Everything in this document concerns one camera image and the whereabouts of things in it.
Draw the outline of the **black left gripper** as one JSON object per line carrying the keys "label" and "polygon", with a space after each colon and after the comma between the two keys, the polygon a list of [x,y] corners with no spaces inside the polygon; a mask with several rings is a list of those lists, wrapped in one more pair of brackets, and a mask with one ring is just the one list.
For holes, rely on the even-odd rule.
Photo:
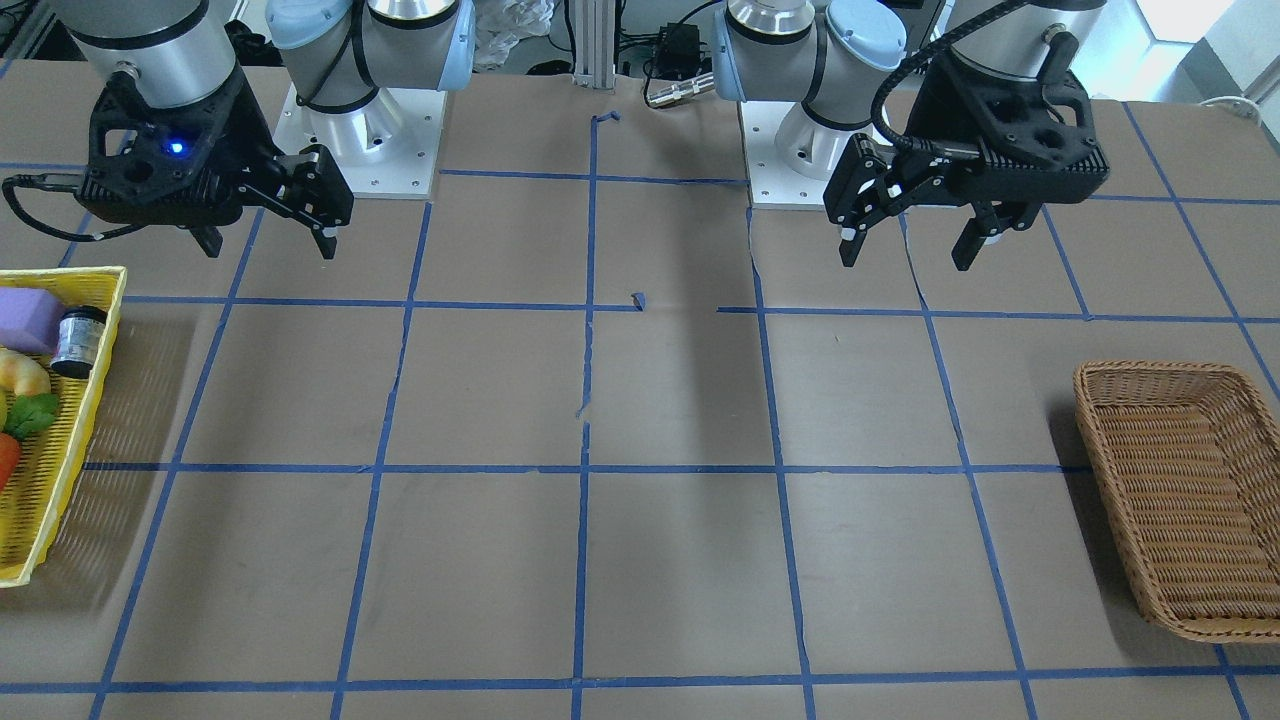
{"label": "black left gripper", "polygon": [[824,190],[826,214],[840,228],[842,265],[856,264],[872,228],[942,199],[943,184],[963,202],[978,201],[951,251],[959,272],[968,272],[980,250],[1006,232],[1029,229],[1039,202],[1075,204],[1094,193],[1111,167],[1091,100],[1061,61],[1053,61],[1050,78],[1050,85],[1005,79],[952,50],[936,56],[905,133],[937,145],[973,146],[978,155],[955,161],[948,172],[947,159],[900,151],[869,135],[851,136]]}

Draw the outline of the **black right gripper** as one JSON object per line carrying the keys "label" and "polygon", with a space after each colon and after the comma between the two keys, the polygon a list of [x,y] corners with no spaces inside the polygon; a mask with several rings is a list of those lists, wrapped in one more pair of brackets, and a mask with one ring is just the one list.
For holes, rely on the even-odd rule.
{"label": "black right gripper", "polygon": [[104,222],[191,227],[220,258],[219,225],[244,205],[306,227],[326,260],[351,222],[355,195],[326,146],[282,155],[244,70],[180,108],[152,108],[128,72],[111,73],[90,115],[90,155],[77,201]]}

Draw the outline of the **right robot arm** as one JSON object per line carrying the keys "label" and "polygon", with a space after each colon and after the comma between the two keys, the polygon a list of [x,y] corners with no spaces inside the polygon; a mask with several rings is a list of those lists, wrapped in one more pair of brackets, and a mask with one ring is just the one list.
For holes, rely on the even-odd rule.
{"label": "right robot arm", "polygon": [[402,145],[392,91],[456,91],[472,73],[471,1],[270,1],[271,42],[314,123],[284,150],[210,1],[55,1],[52,12],[105,86],[78,179],[49,181],[110,224],[192,234],[210,258],[246,208],[305,225],[334,258],[355,193],[342,163]]}

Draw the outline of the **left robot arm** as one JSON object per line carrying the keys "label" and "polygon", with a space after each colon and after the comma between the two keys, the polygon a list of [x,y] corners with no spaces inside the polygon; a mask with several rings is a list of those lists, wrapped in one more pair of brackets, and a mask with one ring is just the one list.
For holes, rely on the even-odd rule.
{"label": "left robot arm", "polygon": [[969,206],[954,245],[964,272],[1047,204],[1078,204],[1111,168],[1091,99],[1071,69],[1101,1],[957,1],[946,31],[916,53],[879,1],[722,1],[716,92],[791,102],[799,132],[847,135],[838,159],[780,146],[826,182],[823,205],[852,266],[869,231],[914,206]]}

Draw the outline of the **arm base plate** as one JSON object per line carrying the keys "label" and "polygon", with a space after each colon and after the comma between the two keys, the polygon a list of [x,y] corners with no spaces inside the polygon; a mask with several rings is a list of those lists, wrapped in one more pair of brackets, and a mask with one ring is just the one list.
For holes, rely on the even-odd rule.
{"label": "arm base plate", "polygon": [[823,211],[823,193],[849,140],[863,133],[887,152],[888,141],[867,124],[835,129],[809,117],[801,102],[739,104],[742,150],[755,209]]}
{"label": "arm base plate", "polygon": [[289,88],[273,140],[289,154],[311,143],[330,150],[357,199],[431,197],[448,92],[383,88],[343,114],[305,109]]}

